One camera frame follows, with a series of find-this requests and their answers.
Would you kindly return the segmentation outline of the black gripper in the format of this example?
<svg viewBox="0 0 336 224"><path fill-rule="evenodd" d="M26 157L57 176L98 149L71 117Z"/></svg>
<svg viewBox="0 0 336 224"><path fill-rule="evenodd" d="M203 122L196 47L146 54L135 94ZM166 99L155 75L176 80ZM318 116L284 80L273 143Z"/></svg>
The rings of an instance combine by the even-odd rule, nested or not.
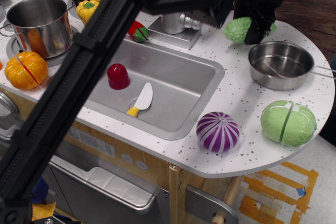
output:
<svg viewBox="0 0 336 224"><path fill-rule="evenodd" d="M237 0L234 18L250 17L251 24L244 39L245 45L260 44L271 33L275 10L284 0Z"/></svg>

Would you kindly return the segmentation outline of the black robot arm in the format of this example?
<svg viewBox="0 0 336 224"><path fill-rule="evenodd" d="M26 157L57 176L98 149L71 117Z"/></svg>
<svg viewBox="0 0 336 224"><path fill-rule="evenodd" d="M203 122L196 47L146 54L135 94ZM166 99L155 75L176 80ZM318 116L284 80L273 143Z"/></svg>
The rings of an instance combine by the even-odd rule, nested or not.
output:
<svg viewBox="0 0 336 224"><path fill-rule="evenodd" d="M245 43L261 42L284 0L102 0L1 160L1 216L23 216L33 187L141 9L186 12L222 27L228 13L252 18Z"/></svg>

